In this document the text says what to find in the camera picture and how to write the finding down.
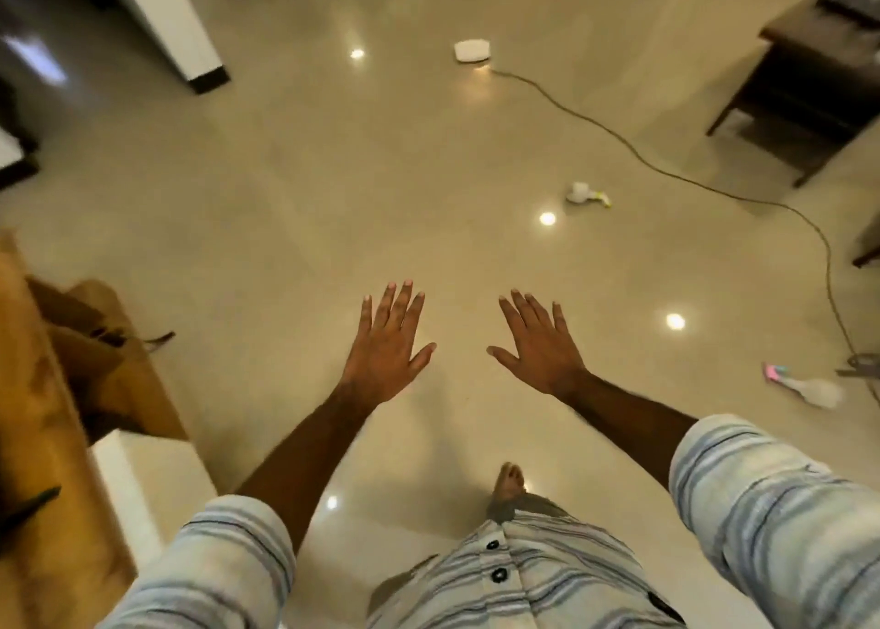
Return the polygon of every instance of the finger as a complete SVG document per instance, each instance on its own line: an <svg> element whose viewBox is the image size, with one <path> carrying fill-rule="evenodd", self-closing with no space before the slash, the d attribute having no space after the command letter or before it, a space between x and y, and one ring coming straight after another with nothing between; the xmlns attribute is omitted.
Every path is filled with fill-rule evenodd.
<svg viewBox="0 0 880 629"><path fill-rule="evenodd" d="M511 291L511 295L513 296L513 303L519 309L519 315L522 316L522 322L525 323L525 327L532 328L538 325L538 315L535 314L532 305L525 301L525 298L515 288Z"/></svg>
<svg viewBox="0 0 880 629"><path fill-rule="evenodd" d="M361 304L361 321L357 326L357 338L364 337L373 327L373 298L371 295L363 297Z"/></svg>
<svg viewBox="0 0 880 629"><path fill-rule="evenodd" d="M409 361L409 373L412 375L412 378L418 376L419 372L428 366L436 347L437 345L434 342L431 342Z"/></svg>
<svg viewBox="0 0 880 629"><path fill-rule="evenodd" d="M538 302L538 299L534 295L530 292L526 293L525 301L532 305L532 309L534 309L535 315L538 317L541 325L545 325L548 328L553 326L553 322L550 320L550 314L547 313L547 310L544 309L544 305Z"/></svg>
<svg viewBox="0 0 880 629"><path fill-rule="evenodd" d="M407 313L407 307L409 306L409 297L413 294L413 282L411 279L407 279L403 282L403 286L401 287L401 292L397 296L397 300L394 301L394 306L390 308L390 316L388 316L388 327L389 328L400 328L403 323L403 317Z"/></svg>
<svg viewBox="0 0 880 629"><path fill-rule="evenodd" d="M394 291L397 290L397 284L393 281L388 282L385 292L382 294L382 300L379 301L379 308L376 310L376 318L373 319L373 326L383 328L388 323L388 314L391 312L391 301L394 300Z"/></svg>
<svg viewBox="0 0 880 629"><path fill-rule="evenodd" d="M565 314L562 313L562 305L559 302L553 303L553 320L556 323L556 330L568 334L568 324L565 322Z"/></svg>
<svg viewBox="0 0 880 629"><path fill-rule="evenodd" d="M498 360L501 365L510 369L514 374L517 373L519 358L514 356L510 351L499 348L498 346L490 346L486 349L486 353Z"/></svg>
<svg viewBox="0 0 880 629"><path fill-rule="evenodd" d="M413 339L415 339L415 329L419 327L419 317L422 315L422 307L424 306L425 293L418 292L415 297L412 298L412 305L407 310L407 314L403 317L401 330L403 331L403 334L409 338L410 345L412 345Z"/></svg>
<svg viewBox="0 0 880 629"><path fill-rule="evenodd" d="M519 341L525 334L525 323L523 323L523 318L519 315L517 308L515 308L503 295L498 298L498 304L500 305L500 310L504 313L504 318L507 319L507 327L510 328L513 333L513 341L516 342L517 349L519 349Z"/></svg>

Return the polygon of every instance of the foot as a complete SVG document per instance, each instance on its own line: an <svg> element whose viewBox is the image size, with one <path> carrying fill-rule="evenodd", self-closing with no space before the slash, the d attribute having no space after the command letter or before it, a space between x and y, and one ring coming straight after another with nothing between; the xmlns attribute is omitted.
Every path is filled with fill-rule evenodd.
<svg viewBox="0 0 880 629"><path fill-rule="evenodd" d="M495 490L492 492L492 501L501 502L513 500L525 492L525 477L523 470L517 464L504 463L495 481Z"/></svg>

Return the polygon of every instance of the beige floor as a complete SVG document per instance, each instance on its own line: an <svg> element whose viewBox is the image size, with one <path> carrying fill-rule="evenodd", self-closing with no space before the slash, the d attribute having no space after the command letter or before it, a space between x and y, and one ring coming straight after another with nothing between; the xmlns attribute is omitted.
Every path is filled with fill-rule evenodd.
<svg viewBox="0 0 880 629"><path fill-rule="evenodd" d="M156 361L222 490L324 397L364 293L405 278L428 293L434 361L368 423L303 550L291 615L308 626L361 623L380 579L479 520L506 459L628 541L692 626L759 624L661 488L484 353L508 340L496 297L513 286L563 302L601 376L694 415L738 412L880 487L863 385L826 413L759 374L768 360L830 376L847 356L803 223L657 176L534 91L451 61L453 41L489 37L495 66L658 163L796 205L829 235L843 316L875 350L878 271L848 261L880 209L880 133L800 191L742 116L703 137L760 25L797 0L193 0L234 78L201 98L125 21L9 1L71 84L39 91L5 69L28 89L45 170L0 194L0 222L39 273L100 276L143 333L179 333ZM564 206L575 179L613 209Z"/></svg>

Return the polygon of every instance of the shirt sleeve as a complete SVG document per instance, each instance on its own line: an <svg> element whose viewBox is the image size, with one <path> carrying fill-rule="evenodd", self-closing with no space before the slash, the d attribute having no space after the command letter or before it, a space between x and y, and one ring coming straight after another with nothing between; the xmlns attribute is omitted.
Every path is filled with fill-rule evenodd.
<svg viewBox="0 0 880 629"><path fill-rule="evenodd" d="M210 501L98 629L276 629L293 585L291 539L261 501Z"/></svg>
<svg viewBox="0 0 880 629"><path fill-rule="evenodd" d="M715 569L777 629L880 624L880 495L735 416L696 423L670 494Z"/></svg>

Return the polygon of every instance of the striped shirt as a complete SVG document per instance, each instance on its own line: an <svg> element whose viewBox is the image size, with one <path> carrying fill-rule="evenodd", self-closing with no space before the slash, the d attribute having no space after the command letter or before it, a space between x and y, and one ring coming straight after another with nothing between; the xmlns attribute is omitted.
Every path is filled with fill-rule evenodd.
<svg viewBox="0 0 880 629"><path fill-rule="evenodd" d="M670 493L718 572L779 629L880 626L880 498L734 416L699 421ZM275 629L291 541L259 501L196 514L101 629ZM574 518L518 511L435 557L368 629L683 626L632 551Z"/></svg>

